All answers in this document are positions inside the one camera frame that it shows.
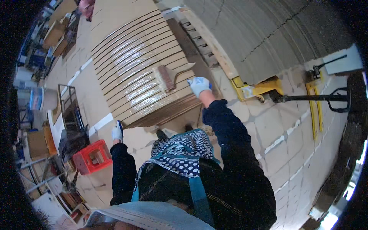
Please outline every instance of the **teal apron strap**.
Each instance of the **teal apron strap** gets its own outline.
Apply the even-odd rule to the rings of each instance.
[[[195,217],[213,227],[212,214],[201,177],[189,178],[189,187],[194,204]]]
[[[133,196],[132,196],[132,201],[139,201],[139,189],[138,189],[138,185],[137,185],[137,189],[134,191]]]

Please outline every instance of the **concrete floor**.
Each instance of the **concrete floor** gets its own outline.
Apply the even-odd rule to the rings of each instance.
[[[91,57],[88,36],[91,29],[91,24],[82,17],[76,46],[67,57],[57,60],[45,81],[48,88],[57,89],[58,84],[68,82],[76,87],[82,119],[84,124],[89,124],[90,127],[110,113],[99,89],[93,64],[86,65]],[[305,95],[302,71],[321,62],[313,60],[304,66],[296,66],[280,73],[278,76],[282,79],[285,93]],[[308,102],[277,105],[270,100],[264,104],[260,104],[256,99],[241,102],[221,68],[218,67],[213,72],[223,97],[229,102],[228,107],[239,117],[252,136],[255,155],[272,184],[277,202],[277,222],[272,229],[299,229],[308,219],[314,197],[333,165],[347,114],[334,113],[328,109],[327,103],[322,103],[324,128],[323,132],[319,132],[317,139],[313,140]],[[345,77],[329,76],[324,68],[322,73],[324,82],[320,85],[320,90],[325,94],[346,86]],[[186,123],[192,123],[196,127],[201,123],[200,111],[201,108],[193,109],[161,128],[170,137],[183,132]],[[98,127],[91,141],[104,139],[110,148],[110,134],[114,125],[115,122],[110,121]],[[221,148],[215,137],[211,138],[216,158],[221,159]],[[128,152],[134,156],[137,169],[149,159],[152,144],[156,139],[155,134],[146,132],[144,128],[124,131],[124,143],[128,146]],[[77,189],[90,207],[105,208],[109,206],[113,195],[111,184],[112,167],[108,167],[91,175],[79,175]]]

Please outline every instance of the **hand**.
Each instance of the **hand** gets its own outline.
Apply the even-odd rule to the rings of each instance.
[[[211,83],[204,77],[195,77],[193,80],[188,79],[187,82],[197,98],[199,98],[200,93],[204,90],[209,90],[212,92]]]

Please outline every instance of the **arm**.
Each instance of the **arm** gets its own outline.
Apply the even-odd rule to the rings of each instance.
[[[110,149],[113,160],[112,189],[114,193],[110,205],[119,205],[130,202],[132,199],[137,170],[134,157],[128,154],[127,149],[128,147],[123,143],[117,143]]]
[[[221,182],[214,192],[240,208],[249,228],[269,229],[276,221],[276,201],[271,183],[254,155],[251,137],[244,124],[226,107],[227,101],[216,100],[204,80],[197,82],[189,83],[206,107],[203,123],[215,132],[224,163]]]

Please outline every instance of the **pallet jack handle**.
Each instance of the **pallet jack handle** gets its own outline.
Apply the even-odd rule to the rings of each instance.
[[[341,95],[338,91],[346,91],[346,95]],[[277,92],[270,92],[270,97],[273,102],[280,103],[280,102],[288,102],[292,100],[315,100],[315,101],[327,101],[328,107],[330,110],[337,112],[337,113],[346,113],[350,111],[351,105],[351,93],[347,90],[347,87],[337,88],[334,90],[330,95],[305,95],[305,96],[281,96]],[[331,101],[336,102],[347,102],[347,106],[345,108],[333,108],[331,106]]]

